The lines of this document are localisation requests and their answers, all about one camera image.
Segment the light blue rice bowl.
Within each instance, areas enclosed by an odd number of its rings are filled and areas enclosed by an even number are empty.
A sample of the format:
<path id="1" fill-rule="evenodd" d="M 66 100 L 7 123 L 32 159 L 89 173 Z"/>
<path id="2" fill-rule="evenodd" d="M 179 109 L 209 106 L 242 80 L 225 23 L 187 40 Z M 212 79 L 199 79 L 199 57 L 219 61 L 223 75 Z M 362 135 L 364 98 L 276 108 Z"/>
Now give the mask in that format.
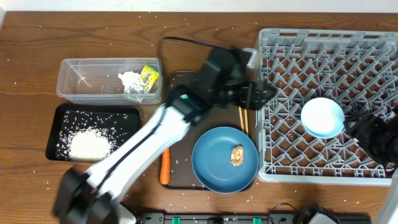
<path id="1" fill-rule="evenodd" d="M 304 130 L 316 138 L 336 137 L 344 128 L 345 114 L 338 103 L 314 98 L 304 104 L 300 119 Z"/>

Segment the brown food scrap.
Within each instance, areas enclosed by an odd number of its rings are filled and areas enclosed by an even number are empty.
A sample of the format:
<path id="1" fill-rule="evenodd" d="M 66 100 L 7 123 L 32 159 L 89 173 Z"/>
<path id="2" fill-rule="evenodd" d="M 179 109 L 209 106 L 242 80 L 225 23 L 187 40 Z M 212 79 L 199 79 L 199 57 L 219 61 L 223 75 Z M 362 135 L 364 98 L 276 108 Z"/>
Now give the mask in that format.
<path id="1" fill-rule="evenodd" d="M 234 147 L 231 151 L 230 163 L 237 167 L 242 165 L 244 162 L 244 148 L 242 145 Z"/>

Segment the blue plate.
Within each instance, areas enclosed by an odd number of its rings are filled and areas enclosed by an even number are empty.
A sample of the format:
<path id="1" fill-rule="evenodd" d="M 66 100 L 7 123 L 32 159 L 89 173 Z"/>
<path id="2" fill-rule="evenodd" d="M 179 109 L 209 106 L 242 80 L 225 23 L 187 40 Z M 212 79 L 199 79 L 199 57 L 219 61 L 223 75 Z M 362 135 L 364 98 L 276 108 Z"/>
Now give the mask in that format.
<path id="1" fill-rule="evenodd" d="M 243 147 L 243 163 L 231 163 L 233 148 Z M 192 151 L 192 167 L 206 188 L 231 194 L 246 190 L 255 179 L 259 155 L 251 138 L 236 128 L 220 126 L 205 132 Z"/>

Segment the green snack wrapper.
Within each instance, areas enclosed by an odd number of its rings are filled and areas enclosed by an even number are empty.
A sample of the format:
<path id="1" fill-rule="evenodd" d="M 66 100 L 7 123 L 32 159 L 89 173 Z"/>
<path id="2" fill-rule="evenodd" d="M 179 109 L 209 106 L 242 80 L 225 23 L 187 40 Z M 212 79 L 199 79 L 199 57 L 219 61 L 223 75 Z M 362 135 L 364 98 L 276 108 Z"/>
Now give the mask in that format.
<path id="1" fill-rule="evenodd" d="M 159 73 L 154 68 L 145 65 L 139 75 L 139 81 L 142 85 L 142 89 L 144 93 L 149 93 L 152 89 L 153 84 L 157 81 L 159 77 Z"/>

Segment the orange carrot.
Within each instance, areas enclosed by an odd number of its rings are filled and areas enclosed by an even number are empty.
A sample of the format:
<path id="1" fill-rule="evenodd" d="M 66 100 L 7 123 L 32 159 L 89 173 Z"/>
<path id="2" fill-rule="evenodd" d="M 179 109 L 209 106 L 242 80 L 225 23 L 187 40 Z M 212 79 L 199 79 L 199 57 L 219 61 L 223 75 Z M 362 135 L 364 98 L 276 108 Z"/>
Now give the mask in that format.
<path id="1" fill-rule="evenodd" d="M 162 185 L 168 185 L 170 182 L 170 175 L 171 175 L 171 161 L 170 161 L 170 149 L 167 148 L 162 153 L 162 161 L 160 167 L 160 183 Z"/>

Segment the aluminium foil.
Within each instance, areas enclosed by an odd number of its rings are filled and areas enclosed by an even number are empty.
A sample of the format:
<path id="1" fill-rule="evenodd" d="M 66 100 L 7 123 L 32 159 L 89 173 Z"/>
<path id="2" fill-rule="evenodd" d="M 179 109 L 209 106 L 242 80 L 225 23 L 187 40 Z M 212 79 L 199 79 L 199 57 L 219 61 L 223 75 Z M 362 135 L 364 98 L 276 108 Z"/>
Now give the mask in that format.
<path id="1" fill-rule="evenodd" d="M 139 82 L 128 83 L 124 87 L 125 99 L 135 102 L 142 103 L 144 99 L 144 89 Z"/>

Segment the white tissue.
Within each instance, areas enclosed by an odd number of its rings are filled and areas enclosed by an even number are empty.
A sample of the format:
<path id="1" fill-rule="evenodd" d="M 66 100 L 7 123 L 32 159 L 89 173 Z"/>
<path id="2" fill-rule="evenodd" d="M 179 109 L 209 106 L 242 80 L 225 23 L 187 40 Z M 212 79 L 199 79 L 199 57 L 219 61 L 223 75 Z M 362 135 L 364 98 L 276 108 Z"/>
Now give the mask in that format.
<path id="1" fill-rule="evenodd" d="M 124 72 L 118 74 L 118 78 L 122 81 L 122 84 L 124 86 L 124 91 L 128 91 L 131 89 L 141 91 L 142 85 L 139 77 L 140 74 L 135 72 Z"/>

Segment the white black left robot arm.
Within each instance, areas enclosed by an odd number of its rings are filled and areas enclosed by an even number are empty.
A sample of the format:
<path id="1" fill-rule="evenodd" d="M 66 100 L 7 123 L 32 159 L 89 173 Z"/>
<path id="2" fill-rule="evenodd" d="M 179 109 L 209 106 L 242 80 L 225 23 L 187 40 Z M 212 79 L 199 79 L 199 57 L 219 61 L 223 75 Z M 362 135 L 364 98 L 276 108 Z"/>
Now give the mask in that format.
<path id="1" fill-rule="evenodd" d="M 259 67 L 258 49 L 215 47 L 198 72 L 174 87 L 150 120 L 119 149 L 79 174 L 62 177 L 53 214 L 60 223 L 136 223 L 122 200 L 134 181 L 190 126 L 214 106 L 234 104 L 259 110 L 276 95 L 266 82 L 252 82 L 247 70 Z"/>

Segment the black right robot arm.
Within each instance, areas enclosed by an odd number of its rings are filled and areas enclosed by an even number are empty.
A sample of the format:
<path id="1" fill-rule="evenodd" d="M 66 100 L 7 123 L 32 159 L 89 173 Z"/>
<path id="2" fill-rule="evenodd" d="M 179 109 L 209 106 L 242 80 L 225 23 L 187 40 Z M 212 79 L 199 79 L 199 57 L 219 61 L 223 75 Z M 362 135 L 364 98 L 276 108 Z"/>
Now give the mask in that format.
<path id="1" fill-rule="evenodd" d="M 374 222 L 397 223 L 397 118 L 385 123 L 382 118 L 367 113 L 346 119 L 343 124 L 348 135 L 358 140 L 374 162 L 383 168 L 390 163 L 394 165 L 388 196 Z"/>

